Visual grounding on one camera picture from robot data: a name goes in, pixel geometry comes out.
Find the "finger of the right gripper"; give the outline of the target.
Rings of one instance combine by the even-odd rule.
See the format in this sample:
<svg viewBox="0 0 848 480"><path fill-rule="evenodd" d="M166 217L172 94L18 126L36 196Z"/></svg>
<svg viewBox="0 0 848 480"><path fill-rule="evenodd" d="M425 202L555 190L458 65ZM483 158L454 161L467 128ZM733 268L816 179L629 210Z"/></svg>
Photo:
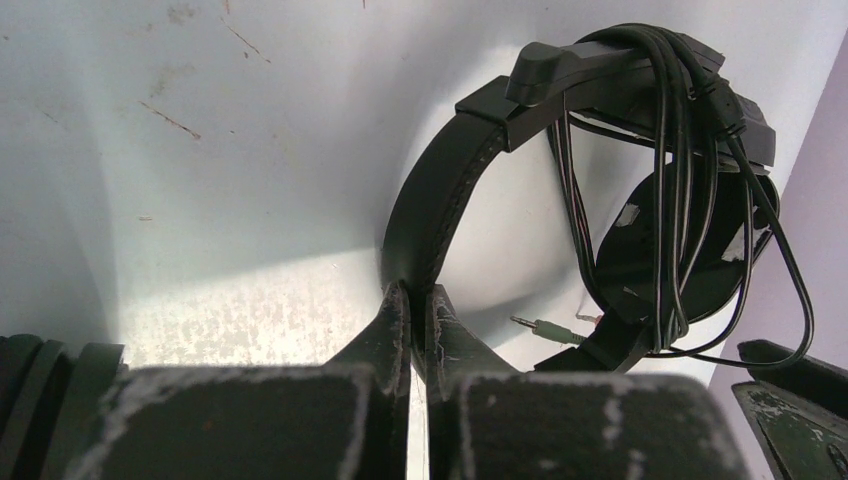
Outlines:
<svg viewBox="0 0 848 480"><path fill-rule="evenodd" d="M806 356L732 392L776 479L847 477L847 371Z"/></svg>

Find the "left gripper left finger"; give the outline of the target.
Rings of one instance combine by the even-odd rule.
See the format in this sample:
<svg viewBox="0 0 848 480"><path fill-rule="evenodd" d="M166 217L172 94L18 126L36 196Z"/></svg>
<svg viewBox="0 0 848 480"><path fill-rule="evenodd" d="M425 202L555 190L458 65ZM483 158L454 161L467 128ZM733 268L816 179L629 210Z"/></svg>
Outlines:
<svg viewBox="0 0 848 480"><path fill-rule="evenodd" d="M70 479L402 479L408 296L321 365L135 369L98 404Z"/></svg>

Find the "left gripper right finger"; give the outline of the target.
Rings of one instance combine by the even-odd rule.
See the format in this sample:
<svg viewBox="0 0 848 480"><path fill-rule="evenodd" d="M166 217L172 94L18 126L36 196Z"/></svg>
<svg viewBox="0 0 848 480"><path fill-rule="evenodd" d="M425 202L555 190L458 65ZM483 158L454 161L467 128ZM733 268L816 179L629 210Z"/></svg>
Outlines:
<svg viewBox="0 0 848 480"><path fill-rule="evenodd" d="M521 373L459 320L441 286L423 304L434 479L745 479L713 397L666 374Z"/></svg>

